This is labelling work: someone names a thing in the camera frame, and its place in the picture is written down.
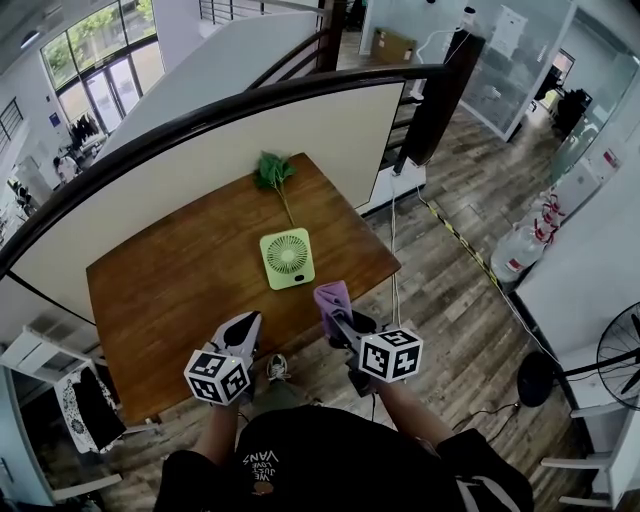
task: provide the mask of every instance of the ceiling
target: ceiling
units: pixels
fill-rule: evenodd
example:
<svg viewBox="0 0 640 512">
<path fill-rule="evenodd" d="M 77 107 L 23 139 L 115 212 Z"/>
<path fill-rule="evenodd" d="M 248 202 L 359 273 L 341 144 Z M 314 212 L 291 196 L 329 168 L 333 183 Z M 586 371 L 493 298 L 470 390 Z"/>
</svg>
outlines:
<svg viewBox="0 0 640 512">
<path fill-rule="evenodd" d="M 46 33 L 62 21 L 61 0 L 0 0 L 0 75 L 24 51 L 30 30 Z"/>
</svg>

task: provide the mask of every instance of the stem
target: stem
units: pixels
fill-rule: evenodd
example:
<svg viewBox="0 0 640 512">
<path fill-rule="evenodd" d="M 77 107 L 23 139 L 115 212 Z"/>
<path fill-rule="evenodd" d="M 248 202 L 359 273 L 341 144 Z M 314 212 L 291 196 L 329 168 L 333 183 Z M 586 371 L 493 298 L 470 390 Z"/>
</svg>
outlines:
<svg viewBox="0 0 640 512">
<path fill-rule="evenodd" d="M 280 184 L 280 188 L 276 187 L 276 192 L 278 193 L 278 195 L 280 196 L 280 199 L 282 199 L 282 202 L 284 203 L 284 207 L 287 210 L 287 215 L 289 216 L 289 220 L 291 221 L 291 225 L 293 227 L 295 227 L 296 223 L 293 221 L 293 216 L 291 215 L 291 210 L 289 210 L 289 203 L 287 203 L 287 198 L 284 195 L 284 183 Z"/>
</svg>

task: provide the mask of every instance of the red label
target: red label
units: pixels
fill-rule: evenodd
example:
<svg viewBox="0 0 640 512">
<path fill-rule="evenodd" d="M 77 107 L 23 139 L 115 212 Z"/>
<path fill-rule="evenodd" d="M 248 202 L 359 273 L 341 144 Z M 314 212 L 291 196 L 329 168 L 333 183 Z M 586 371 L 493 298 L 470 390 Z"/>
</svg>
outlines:
<svg viewBox="0 0 640 512">
<path fill-rule="evenodd" d="M 617 169 L 618 166 L 620 165 L 620 162 L 619 162 L 618 158 L 616 157 L 616 155 L 613 154 L 613 151 L 611 151 L 611 150 L 608 150 L 608 151 L 604 152 L 604 159 L 614 169 Z"/>
<path fill-rule="evenodd" d="M 511 258 L 509 260 L 509 263 L 507 263 L 507 268 L 509 270 L 513 270 L 514 272 L 518 272 L 518 271 L 522 270 L 523 266 L 520 265 L 518 260 L 516 260 L 515 258 Z"/>
</svg>

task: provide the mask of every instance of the electric fan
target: electric fan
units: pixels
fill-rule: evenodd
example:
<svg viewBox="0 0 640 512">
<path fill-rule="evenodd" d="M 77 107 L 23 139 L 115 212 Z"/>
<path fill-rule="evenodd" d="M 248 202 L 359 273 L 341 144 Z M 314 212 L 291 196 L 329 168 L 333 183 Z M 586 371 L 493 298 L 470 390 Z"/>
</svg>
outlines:
<svg viewBox="0 0 640 512">
<path fill-rule="evenodd" d="M 263 236 L 260 251 L 269 286 L 274 290 L 308 283 L 316 276 L 309 233 L 304 228 Z"/>
<path fill-rule="evenodd" d="M 625 309 L 605 329 L 596 363 L 557 372 L 553 360 L 541 352 L 524 358 L 518 371 L 518 393 L 523 405 L 537 407 L 551 394 L 557 377 L 597 371 L 611 396 L 629 409 L 640 410 L 640 303 Z"/>
</svg>

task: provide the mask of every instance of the green desk fan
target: green desk fan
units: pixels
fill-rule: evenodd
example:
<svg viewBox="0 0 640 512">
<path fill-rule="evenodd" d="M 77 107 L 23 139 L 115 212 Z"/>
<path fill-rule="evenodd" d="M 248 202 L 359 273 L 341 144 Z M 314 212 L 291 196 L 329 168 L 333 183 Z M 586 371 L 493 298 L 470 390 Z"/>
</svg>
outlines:
<svg viewBox="0 0 640 512">
<path fill-rule="evenodd" d="M 309 233 L 304 228 L 263 236 L 260 251 L 269 286 L 274 290 L 308 283 L 316 277 Z"/>
</svg>

